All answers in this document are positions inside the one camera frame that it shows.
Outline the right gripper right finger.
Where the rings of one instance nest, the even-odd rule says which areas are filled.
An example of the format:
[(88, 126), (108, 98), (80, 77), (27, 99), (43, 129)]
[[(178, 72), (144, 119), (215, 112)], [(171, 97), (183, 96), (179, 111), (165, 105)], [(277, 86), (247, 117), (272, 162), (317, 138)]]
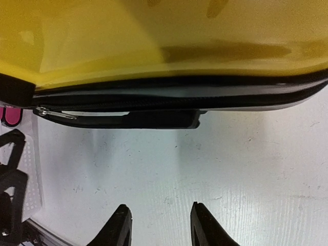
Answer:
[(190, 219), (192, 245), (237, 245), (203, 203), (193, 203)]

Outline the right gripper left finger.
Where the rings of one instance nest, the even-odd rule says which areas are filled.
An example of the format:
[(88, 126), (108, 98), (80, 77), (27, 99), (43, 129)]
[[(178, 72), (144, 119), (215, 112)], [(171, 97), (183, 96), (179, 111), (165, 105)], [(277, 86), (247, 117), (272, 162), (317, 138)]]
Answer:
[(130, 246), (132, 243), (132, 213), (120, 204), (88, 246)]

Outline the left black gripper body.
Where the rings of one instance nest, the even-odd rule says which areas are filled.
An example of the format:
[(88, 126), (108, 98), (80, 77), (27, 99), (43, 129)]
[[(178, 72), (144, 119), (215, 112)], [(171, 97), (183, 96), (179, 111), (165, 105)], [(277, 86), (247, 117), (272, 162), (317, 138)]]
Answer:
[(22, 216), (28, 175), (20, 170), (1, 174), (1, 245), (22, 241)]

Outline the silver zipper pull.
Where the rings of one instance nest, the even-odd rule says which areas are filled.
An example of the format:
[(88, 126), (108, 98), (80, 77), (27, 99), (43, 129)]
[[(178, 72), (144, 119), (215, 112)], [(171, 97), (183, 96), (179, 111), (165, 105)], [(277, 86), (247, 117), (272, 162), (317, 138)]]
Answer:
[(46, 115), (51, 115), (51, 116), (56, 116), (56, 117), (60, 117), (60, 118), (65, 118), (65, 119), (70, 119), (70, 120), (76, 120), (77, 116), (75, 115), (70, 115), (70, 114), (66, 114), (66, 113), (62, 113), (62, 112), (55, 112), (55, 111), (51, 111), (47, 108), (44, 107), (36, 107), (35, 108), (38, 115), (40, 116), (46, 116)]

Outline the yellow Pikachu suitcase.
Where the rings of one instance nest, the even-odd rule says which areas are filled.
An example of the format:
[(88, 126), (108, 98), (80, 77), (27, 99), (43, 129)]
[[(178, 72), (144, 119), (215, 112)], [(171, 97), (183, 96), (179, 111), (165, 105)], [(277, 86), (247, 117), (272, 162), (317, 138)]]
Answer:
[(195, 129), (326, 86), (327, 1), (1, 1), (1, 107), (57, 124)]

